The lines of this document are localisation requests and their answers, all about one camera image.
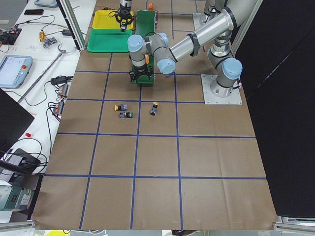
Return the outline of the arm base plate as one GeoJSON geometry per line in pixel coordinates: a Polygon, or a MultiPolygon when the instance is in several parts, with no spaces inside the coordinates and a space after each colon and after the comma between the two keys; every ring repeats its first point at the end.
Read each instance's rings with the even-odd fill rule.
{"type": "Polygon", "coordinates": [[[205,105],[242,105],[237,82],[230,88],[221,87],[217,83],[217,75],[201,74],[203,97],[205,105]]]}
{"type": "Polygon", "coordinates": [[[210,17],[204,13],[193,13],[192,17],[195,30],[203,26],[210,19],[210,17]]]}

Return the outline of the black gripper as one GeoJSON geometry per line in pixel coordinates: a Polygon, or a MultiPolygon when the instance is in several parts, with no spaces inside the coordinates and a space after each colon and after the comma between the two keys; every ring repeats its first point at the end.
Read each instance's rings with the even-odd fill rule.
{"type": "Polygon", "coordinates": [[[118,23],[126,23],[130,25],[133,20],[134,16],[131,14],[131,8],[123,8],[120,7],[119,10],[115,13],[115,18],[118,23]]]}
{"type": "Polygon", "coordinates": [[[140,67],[132,66],[129,72],[131,83],[153,83],[154,69],[151,65],[143,65],[140,67]]]}

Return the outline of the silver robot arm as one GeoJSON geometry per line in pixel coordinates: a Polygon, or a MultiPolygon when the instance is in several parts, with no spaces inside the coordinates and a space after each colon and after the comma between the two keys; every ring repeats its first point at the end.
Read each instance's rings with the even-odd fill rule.
{"type": "MultiPolygon", "coordinates": [[[[131,6],[131,0],[121,0],[118,10],[114,10],[114,17],[121,27],[126,27],[134,21],[134,16],[131,14],[131,6]]],[[[200,23],[207,23],[217,13],[219,13],[219,11],[215,7],[215,1],[207,0],[204,6],[204,16],[201,18],[200,23]]]]}
{"type": "Polygon", "coordinates": [[[161,73],[171,74],[178,61],[186,56],[196,56],[200,47],[214,41],[208,51],[208,59],[218,72],[218,76],[211,83],[210,89],[217,97],[224,98],[231,95],[235,88],[234,83],[243,70],[241,62],[230,54],[231,34],[250,17],[256,2],[209,0],[207,3],[216,7],[217,15],[172,47],[169,46],[165,33],[145,37],[133,34],[128,38],[127,45],[133,65],[133,71],[129,73],[131,81],[137,83],[140,76],[150,77],[153,74],[153,68],[146,64],[146,54],[151,54],[155,58],[161,73]]]}

